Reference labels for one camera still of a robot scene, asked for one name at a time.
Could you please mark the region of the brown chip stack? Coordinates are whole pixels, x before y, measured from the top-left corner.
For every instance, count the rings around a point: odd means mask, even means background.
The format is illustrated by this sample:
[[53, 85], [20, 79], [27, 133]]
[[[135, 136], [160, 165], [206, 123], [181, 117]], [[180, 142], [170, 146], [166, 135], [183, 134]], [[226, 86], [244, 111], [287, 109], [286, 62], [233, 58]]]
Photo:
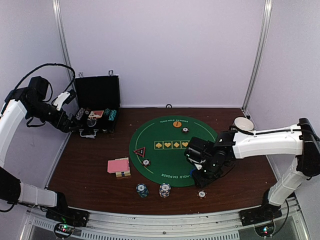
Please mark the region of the brown chip stack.
[[204, 199], [204, 198], [206, 198], [207, 193], [206, 193], [204, 190], [199, 190], [198, 193], [197, 193], [197, 196], [198, 196], [200, 199]]

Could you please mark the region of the orange round button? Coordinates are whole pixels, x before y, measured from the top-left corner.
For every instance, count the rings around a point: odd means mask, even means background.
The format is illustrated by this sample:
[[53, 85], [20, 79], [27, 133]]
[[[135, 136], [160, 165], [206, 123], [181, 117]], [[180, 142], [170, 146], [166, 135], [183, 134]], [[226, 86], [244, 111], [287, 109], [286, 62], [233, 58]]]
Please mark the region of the orange round button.
[[180, 128], [180, 127], [182, 126], [182, 123], [181, 123], [180, 121], [174, 121], [174, 122], [173, 122], [173, 126], [174, 126], [175, 128]]

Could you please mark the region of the blue white chip stack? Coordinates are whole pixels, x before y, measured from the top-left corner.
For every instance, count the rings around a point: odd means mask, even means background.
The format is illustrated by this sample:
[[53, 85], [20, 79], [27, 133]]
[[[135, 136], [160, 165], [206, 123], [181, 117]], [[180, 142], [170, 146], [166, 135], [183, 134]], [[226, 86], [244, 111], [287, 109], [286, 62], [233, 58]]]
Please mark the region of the blue white chip stack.
[[169, 183], [162, 183], [159, 186], [159, 195], [162, 198], [167, 198], [170, 196], [171, 185]]

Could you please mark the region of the red triangular dealer marker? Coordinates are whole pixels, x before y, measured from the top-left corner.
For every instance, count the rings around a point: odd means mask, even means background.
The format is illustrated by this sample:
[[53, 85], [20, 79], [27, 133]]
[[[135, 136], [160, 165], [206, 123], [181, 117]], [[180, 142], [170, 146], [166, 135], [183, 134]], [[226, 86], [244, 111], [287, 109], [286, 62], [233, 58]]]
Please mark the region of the red triangular dealer marker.
[[146, 155], [146, 147], [144, 146], [144, 147], [135, 149], [135, 150], [133, 150], [133, 153], [137, 156], [144, 158]]

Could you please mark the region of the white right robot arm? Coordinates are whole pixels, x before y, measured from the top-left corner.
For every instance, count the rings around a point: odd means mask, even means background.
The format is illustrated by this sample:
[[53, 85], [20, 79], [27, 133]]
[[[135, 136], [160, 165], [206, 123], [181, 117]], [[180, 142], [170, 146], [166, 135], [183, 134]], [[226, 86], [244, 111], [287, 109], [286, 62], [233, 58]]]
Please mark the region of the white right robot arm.
[[256, 210], [259, 220], [268, 220], [299, 186], [320, 174], [320, 139], [307, 118], [298, 124], [269, 130], [243, 130], [236, 125], [221, 132], [214, 142], [192, 137], [184, 152], [195, 166], [192, 178], [203, 188], [219, 179], [222, 168], [233, 160], [263, 155], [293, 155], [281, 179], [269, 188]]

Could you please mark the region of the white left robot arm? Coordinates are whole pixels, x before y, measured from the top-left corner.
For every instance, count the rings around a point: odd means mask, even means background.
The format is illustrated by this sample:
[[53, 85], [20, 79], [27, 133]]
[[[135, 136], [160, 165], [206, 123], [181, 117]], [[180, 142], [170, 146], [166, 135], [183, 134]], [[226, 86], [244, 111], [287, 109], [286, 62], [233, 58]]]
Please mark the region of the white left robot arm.
[[55, 217], [67, 222], [72, 218], [72, 211], [63, 193], [23, 183], [4, 168], [10, 143], [23, 119], [31, 122], [37, 118], [43, 125], [50, 123], [63, 133], [81, 127], [75, 116], [67, 115], [62, 108], [76, 97], [76, 92], [73, 89], [64, 91], [49, 104], [45, 102], [49, 85], [49, 81], [41, 76], [32, 77], [27, 87], [12, 90], [5, 99], [0, 114], [0, 198], [13, 206], [21, 204], [52, 209]]

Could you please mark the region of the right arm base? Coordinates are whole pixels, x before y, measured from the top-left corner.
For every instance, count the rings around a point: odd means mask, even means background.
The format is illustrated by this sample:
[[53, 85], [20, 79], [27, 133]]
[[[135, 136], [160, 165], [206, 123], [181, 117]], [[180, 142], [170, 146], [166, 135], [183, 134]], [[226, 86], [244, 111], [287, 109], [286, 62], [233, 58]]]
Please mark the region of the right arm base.
[[239, 212], [241, 224], [245, 226], [254, 226], [255, 233], [259, 237], [271, 237], [275, 233], [275, 219], [282, 216], [281, 210], [262, 210], [262, 207], [255, 207], [241, 210]]

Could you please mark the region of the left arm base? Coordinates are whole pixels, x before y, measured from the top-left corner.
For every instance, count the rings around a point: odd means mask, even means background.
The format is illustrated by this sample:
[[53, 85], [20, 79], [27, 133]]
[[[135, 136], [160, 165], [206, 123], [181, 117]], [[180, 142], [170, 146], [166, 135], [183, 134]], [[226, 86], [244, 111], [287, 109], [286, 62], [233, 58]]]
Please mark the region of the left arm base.
[[45, 217], [56, 221], [53, 233], [59, 239], [69, 238], [74, 230], [79, 227], [86, 227], [90, 213], [84, 210], [68, 208], [66, 212], [58, 211], [55, 208], [41, 209], [45, 212]]

